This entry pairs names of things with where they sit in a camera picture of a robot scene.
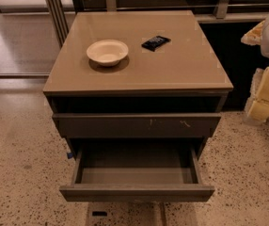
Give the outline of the white bowl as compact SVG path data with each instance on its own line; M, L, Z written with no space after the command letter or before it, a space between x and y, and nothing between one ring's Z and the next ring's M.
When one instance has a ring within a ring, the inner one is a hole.
M99 40L87 48L88 58L104 67L116 66L128 53L128 46L119 40Z

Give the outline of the grey drawer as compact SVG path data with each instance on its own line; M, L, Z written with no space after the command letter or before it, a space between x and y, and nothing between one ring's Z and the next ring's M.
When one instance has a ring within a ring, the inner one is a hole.
M66 138L185 138L211 137L219 113L72 114L53 115Z
M185 141L106 141L78 149L68 202L206 202L195 147Z

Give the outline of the black snack packet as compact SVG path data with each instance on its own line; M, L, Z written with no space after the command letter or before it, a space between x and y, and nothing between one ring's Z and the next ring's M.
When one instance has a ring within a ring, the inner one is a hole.
M163 36L155 36L141 44L141 46L147 50L155 52L162 45L171 42L171 39Z

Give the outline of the grey drawer cabinet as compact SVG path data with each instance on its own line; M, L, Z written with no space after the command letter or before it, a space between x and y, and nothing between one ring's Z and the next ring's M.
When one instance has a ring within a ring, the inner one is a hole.
M155 36L171 39L155 52L141 44ZM87 48L119 40L128 56L104 67ZM232 84L190 11L79 13L43 92L57 113L220 113ZM72 153L90 139L66 138ZM202 153L208 137L185 137Z

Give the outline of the grey top drawer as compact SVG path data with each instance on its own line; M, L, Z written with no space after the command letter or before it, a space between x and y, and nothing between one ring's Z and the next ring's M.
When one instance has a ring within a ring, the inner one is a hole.
M219 113L72 114L53 115L66 138L185 138L211 137Z

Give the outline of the black floor outlet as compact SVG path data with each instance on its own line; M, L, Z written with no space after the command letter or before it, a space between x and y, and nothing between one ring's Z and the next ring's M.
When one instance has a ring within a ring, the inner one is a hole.
M105 211L93 211L92 216L93 217L107 217L107 212L105 212Z

